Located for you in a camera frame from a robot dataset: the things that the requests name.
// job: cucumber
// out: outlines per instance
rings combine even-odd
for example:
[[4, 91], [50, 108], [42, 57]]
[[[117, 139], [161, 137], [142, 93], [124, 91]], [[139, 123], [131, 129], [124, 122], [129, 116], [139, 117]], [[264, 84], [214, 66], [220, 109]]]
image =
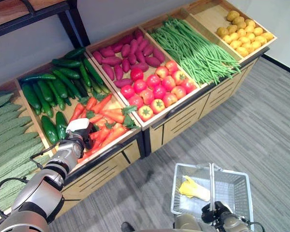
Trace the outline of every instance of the cucumber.
[[58, 141], [58, 135], [56, 128], [49, 117], [43, 115], [41, 117], [42, 127], [45, 135], [47, 136], [48, 140], [51, 144], [55, 144]]
[[53, 102], [54, 98], [52, 90], [49, 88], [46, 82], [44, 80], [38, 81], [38, 85], [42, 91], [44, 99], [47, 100], [48, 102]]
[[79, 68], [81, 66], [81, 62], [72, 59], [53, 59], [52, 64], [65, 68]]
[[80, 75], [78, 72], [68, 69], [68, 68], [56, 68], [59, 72], [61, 72], [63, 75], [66, 75], [70, 79], [79, 79]]
[[55, 74], [61, 81], [63, 81], [63, 83], [65, 83], [67, 85], [67, 87], [70, 90], [72, 90], [72, 92], [75, 96], [77, 96], [79, 99], [82, 98], [82, 96], [79, 93], [79, 91], [77, 90], [77, 88], [72, 84], [72, 82], [65, 75], [63, 75], [58, 70], [53, 70], [53, 74]]
[[56, 101], [58, 103], [58, 106], [60, 108], [60, 110], [64, 110], [66, 108], [66, 104], [64, 103], [63, 99], [59, 96], [57, 90], [55, 89], [53, 82], [51, 81], [46, 81], [50, 87], [50, 89], [53, 91], [53, 94], [56, 98]]
[[61, 98], [68, 97], [67, 88], [59, 78], [57, 78], [56, 80], [53, 80], [53, 84]]
[[23, 93], [28, 101], [28, 103], [34, 108], [34, 109], [41, 109], [41, 103], [35, 94], [32, 86], [28, 83], [23, 83], [21, 86]]
[[84, 47], [79, 47], [77, 49], [72, 50], [71, 52], [68, 52], [67, 54], [64, 55], [65, 59], [74, 59], [78, 58], [80, 55], [82, 55], [85, 52]]
[[55, 80], [56, 77], [50, 73], [33, 74], [21, 79], [22, 82], [38, 81], [38, 80]]
[[66, 137], [66, 128], [68, 124], [62, 112], [56, 113], [56, 130], [59, 139], [64, 139]]
[[44, 99], [43, 94], [42, 94], [42, 92], [41, 92], [41, 90], [40, 90], [40, 87], [38, 86], [37, 83], [34, 83], [34, 84], [33, 84], [33, 89], [34, 89], [36, 95], [38, 96], [38, 98], [39, 98], [39, 100], [40, 100], [40, 102], [41, 102], [41, 104], [42, 104], [42, 108], [43, 108], [43, 110], [45, 111], [45, 113], [46, 113], [49, 117], [53, 117], [53, 116], [54, 116], [54, 114], [53, 114], [53, 110], [50, 108], [49, 103]]

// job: purple sweet potato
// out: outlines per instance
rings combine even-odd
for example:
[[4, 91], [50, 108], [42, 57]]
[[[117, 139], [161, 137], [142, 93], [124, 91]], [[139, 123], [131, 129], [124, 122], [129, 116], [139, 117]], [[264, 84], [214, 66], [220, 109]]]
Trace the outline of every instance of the purple sweet potato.
[[113, 50], [113, 52], [117, 53], [121, 51], [123, 45], [124, 45], [123, 43], [119, 43], [119, 42], [114, 43], [111, 45], [111, 49]]
[[128, 61], [129, 61], [130, 65], [135, 64], [136, 63], [136, 56], [135, 56], [135, 54], [130, 53], [128, 55]]
[[135, 56], [136, 56], [136, 59], [137, 59], [138, 62], [145, 63], [145, 57], [144, 57], [143, 53], [139, 49], [136, 50]]
[[130, 54], [134, 54], [135, 51], [137, 50], [138, 43], [136, 40], [132, 40], [130, 43]]
[[132, 85], [132, 83], [133, 81], [130, 78], [114, 81], [114, 84], [117, 88], [123, 88], [124, 86]]
[[148, 65], [155, 68], [159, 67], [161, 64], [160, 61], [155, 57], [145, 57], [145, 61]]
[[130, 63], [127, 58], [122, 60], [122, 70], [127, 73], [130, 70]]
[[143, 51], [143, 49], [147, 46], [147, 45], [149, 45], [149, 40], [147, 40], [147, 39], [143, 39], [143, 41], [140, 43], [140, 45], [139, 45], [139, 50], [140, 51]]
[[161, 52], [156, 47], [153, 49], [153, 57], [156, 57], [161, 63], [163, 63], [165, 60], [163, 52]]
[[141, 69], [143, 72], [146, 72], [146, 71], [149, 69], [149, 66], [148, 66], [148, 64], [146, 64], [146, 63], [138, 63], [138, 64], [135, 64], [135, 65], [131, 65], [130, 68], [131, 68], [131, 70], [132, 70], [132, 69], [139, 68], [139, 69]]
[[109, 66], [108, 64], [103, 64], [102, 65], [103, 70], [106, 72], [106, 74], [108, 75], [108, 77], [114, 81], [114, 72], [111, 66]]
[[93, 55], [93, 57], [96, 59], [96, 61], [97, 61], [99, 64], [102, 64], [102, 59], [103, 59], [103, 57], [102, 57], [102, 55], [101, 55], [100, 52], [98, 52], [98, 51], [94, 51], [94, 52], [92, 53], [92, 55]]
[[117, 64], [121, 64], [121, 58], [119, 57], [107, 57], [102, 60], [102, 64], [108, 64], [111, 66], [115, 66]]
[[122, 57], [127, 57], [130, 53], [130, 45], [129, 44], [125, 44], [123, 45], [122, 49], [121, 49], [121, 56]]
[[145, 57], [150, 56], [153, 53], [154, 46], [152, 44], [147, 45], [143, 50], [143, 55]]
[[124, 76], [124, 71], [122, 71], [122, 68], [120, 67], [119, 64], [115, 65], [114, 72], [115, 72], [116, 80], [121, 80], [122, 77]]

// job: wooden drawer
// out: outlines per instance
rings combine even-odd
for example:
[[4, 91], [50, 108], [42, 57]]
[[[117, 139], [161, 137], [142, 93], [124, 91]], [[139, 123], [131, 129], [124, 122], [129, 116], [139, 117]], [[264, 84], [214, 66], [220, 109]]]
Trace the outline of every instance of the wooden drawer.
[[150, 127], [151, 152], [156, 151], [198, 121], [207, 98], [208, 95], [197, 99], [162, 125], [156, 128]]
[[74, 180], [63, 190], [66, 199], [58, 217], [140, 158], [136, 140]]

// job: potato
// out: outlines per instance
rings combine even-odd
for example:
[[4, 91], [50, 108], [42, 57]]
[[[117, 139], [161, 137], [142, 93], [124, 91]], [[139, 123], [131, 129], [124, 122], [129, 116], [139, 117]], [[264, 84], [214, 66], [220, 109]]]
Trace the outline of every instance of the potato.
[[236, 18], [232, 21], [232, 24], [233, 24], [233, 25], [237, 25], [237, 24], [239, 24], [239, 23], [241, 23], [241, 22], [243, 22], [243, 21], [244, 21], [244, 18], [241, 17], [241, 16], [239, 16], [239, 17], [236, 17]]
[[216, 33], [220, 38], [223, 38], [225, 35], [229, 34], [229, 31], [224, 27], [220, 27], [217, 29]]
[[240, 13], [238, 13], [237, 11], [230, 11], [227, 15], [227, 20], [232, 22], [238, 16], [240, 16]]
[[262, 34], [262, 36], [264, 38], [266, 38], [267, 41], [270, 41], [271, 39], [274, 38], [274, 35], [272, 33], [270, 33], [270, 32], [265, 32], [265, 33]]
[[243, 57], [248, 56], [248, 51], [244, 47], [238, 47], [236, 51]]
[[253, 28], [256, 27], [256, 23], [255, 21], [251, 20], [251, 19], [246, 19], [245, 23], [247, 24], [247, 26], [253, 26]]
[[237, 30], [237, 25], [230, 25], [227, 27], [228, 31], [229, 31], [229, 35], [232, 34], [233, 32], [236, 32]]
[[254, 30], [253, 30], [253, 33], [256, 35], [256, 36], [258, 36], [258, 35], [262, 35], [262, 33], [263, 33], [263, 29], [262, 28], [255, 28]]
[[237, 31], [238, 37], [246, 36], [246, 31], [244, 29], [239, 29]]

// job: yellow item in basket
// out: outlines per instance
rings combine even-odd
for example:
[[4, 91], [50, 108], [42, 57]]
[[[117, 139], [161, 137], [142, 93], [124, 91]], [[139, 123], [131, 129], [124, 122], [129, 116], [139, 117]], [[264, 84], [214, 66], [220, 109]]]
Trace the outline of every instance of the yellow item in basket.
[[227, 20], [232, 22], [238, 16], [240, 16], [240, 13], [238, 13], [237, 11], [230, 11], [227, 15]]
[[211, 198], [211, 192], [201, 185], [194, 182], [189, 176], [185, 175], [186, 179], [179, 188], [179, 193], [187, 197], [198, 197], [203, 201], [208, 202]]

